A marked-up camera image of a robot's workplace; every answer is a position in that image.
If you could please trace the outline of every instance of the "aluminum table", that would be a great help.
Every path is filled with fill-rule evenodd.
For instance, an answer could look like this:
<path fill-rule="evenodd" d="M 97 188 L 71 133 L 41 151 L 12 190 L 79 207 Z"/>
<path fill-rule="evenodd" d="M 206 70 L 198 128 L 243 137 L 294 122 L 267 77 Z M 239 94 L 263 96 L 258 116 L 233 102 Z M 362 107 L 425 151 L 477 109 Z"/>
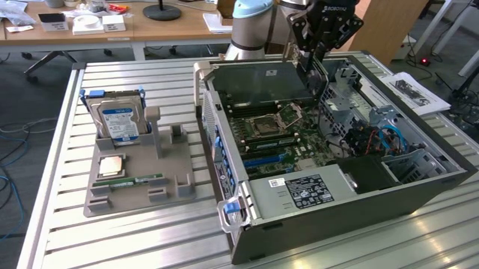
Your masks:
<path fill-rule="evenodd" d="M 386 67 L 354 54 L 378 76 Z M 470 268 L 479 265 L 479 180 L 469 179 L 411 215 L 239 266 L 231 264 L 219 225 L 201 135 L 195 123 L 193 64 L 215 58 L 91 63 L 74 70 L 28 225 L 19 268 Z M 79 102 L 85 89 L 133 90 L 162 106 L 161 128 L 189 132 L 198 198 L 87 218 L 83 203 L 95 125 Z M 441 114 L 425 118 L 479 166 L 479 146 Z"/>

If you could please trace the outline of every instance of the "paper document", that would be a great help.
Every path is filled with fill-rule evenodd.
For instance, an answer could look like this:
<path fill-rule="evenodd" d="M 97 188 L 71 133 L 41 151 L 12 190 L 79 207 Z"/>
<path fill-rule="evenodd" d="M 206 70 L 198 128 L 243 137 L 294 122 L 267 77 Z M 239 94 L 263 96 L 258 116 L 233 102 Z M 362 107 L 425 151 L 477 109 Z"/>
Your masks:
<path fill-rule="evenodd" d="M 209 30 L 214 34 L 223 34 L 233 32 L 233 26 L 223 26 L 217 14 L 203 13 L 205 22 L 207 23 Z"/>
<path fill-rule="evenodd" d="M 427 90 L 419 82 L 417 82 L 410 74 L 402 72 L 394 76 L 386 76 L 379 79 L 419 116 L 430 115 L 451 108 L 451 105 L 439 96 L 430 92 L 430 90 Z M 371 85 L 365 79 L 362 80 L 362 84 L 362 90 L 375 105 L 386 105 L 389 102 L 371 88 Z"/>

